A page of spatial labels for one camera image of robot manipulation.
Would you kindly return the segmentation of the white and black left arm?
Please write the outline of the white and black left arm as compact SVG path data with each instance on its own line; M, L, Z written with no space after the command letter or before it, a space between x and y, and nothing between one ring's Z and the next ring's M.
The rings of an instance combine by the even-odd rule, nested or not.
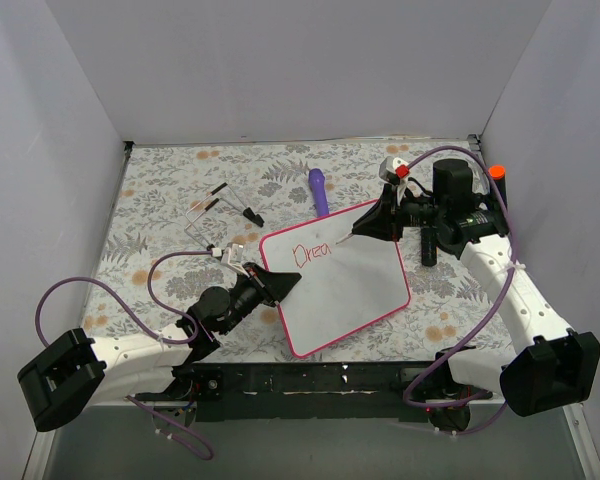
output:
M157 332L90 337L75 328L46 344L17 375L36 430L56 430L89 406L126 396L185 398L193 386L187 366L219 349L219 336L256 307L277 306L301 279L252 262L245 268L231 289L205 289L177 322Z

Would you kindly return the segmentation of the pink framed whiteboard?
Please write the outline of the pink framed whiteboard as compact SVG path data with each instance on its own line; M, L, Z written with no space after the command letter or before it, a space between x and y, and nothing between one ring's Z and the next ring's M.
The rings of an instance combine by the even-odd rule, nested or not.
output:
M301 275L278 307L295 357L306 358L409 305L397 243L366 236L338 242L373 204L360 203L261 239L267 270Z

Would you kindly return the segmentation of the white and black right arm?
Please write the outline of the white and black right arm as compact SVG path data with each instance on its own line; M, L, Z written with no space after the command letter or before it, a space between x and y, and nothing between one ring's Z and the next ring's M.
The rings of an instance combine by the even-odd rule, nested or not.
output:
M519 416L587 400L600 359L591 332L578 333L548 303L518 262L506 217L506 170L487 168L486 193L473 189L473 171L463 159L433 165L433 183L414 195L410 167L387 157L379 168L384 182L376 203L352 227L352 235L397 241L417 227L421 263L433 266L437 250L455 256L487 294L511 338L514 355L499 357L463 342L437 355L430 373L411 380L405 398L428 406L460 404L461 392L503 396Z

